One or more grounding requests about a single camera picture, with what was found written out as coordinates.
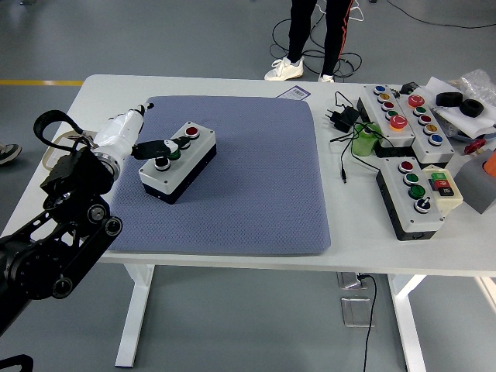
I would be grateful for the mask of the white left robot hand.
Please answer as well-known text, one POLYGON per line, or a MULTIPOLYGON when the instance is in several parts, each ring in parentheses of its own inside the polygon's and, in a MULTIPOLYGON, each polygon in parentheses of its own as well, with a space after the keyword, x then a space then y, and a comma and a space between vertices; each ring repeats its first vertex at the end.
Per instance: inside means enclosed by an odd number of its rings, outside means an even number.
POLYGON ((143 128, 144 114, 152 107, 153 103, 138 105, 126 113, 110 118, 94 138, 96 148, 93 153, 103 159, 123 162, 129 155, 137 160, 147 160, 170 157, 188 148, 191 141, 186 136, 136 143, 143 128))

